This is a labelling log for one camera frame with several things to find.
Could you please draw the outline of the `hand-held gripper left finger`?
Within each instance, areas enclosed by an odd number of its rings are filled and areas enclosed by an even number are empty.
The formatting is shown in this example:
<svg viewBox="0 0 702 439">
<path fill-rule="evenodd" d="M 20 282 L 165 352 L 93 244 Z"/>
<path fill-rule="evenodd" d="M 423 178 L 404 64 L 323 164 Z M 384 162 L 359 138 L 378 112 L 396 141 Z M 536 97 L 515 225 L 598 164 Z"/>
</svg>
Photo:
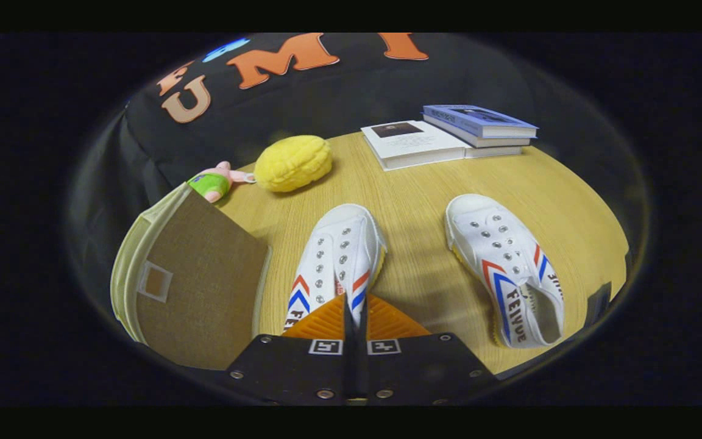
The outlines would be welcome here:
<svg viewBox="0 0 702 439">
<path fill-rule="evenodd" d="M 350 359 L 346 297 L 333 298 L 301 320 L 328 323 L 309 337 L 261 334 L 223 373 L 223 386 L 252 404 L 342 405 Z"/>
</svg>

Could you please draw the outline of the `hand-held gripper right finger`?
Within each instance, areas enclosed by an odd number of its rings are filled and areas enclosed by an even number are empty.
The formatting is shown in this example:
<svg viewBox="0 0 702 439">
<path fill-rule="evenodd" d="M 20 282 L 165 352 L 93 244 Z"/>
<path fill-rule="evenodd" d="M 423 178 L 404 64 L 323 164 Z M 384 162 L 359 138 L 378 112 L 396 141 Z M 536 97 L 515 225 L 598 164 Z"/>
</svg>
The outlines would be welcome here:
<svg viewBox="0 0 702 439">
<path fill-rule="evenodd" d="M 358 352 L 358 388 L 370 405 L 464 405 L 498 378 L 452 332 L 431 333 L 368 295 Z"/>
</svg>

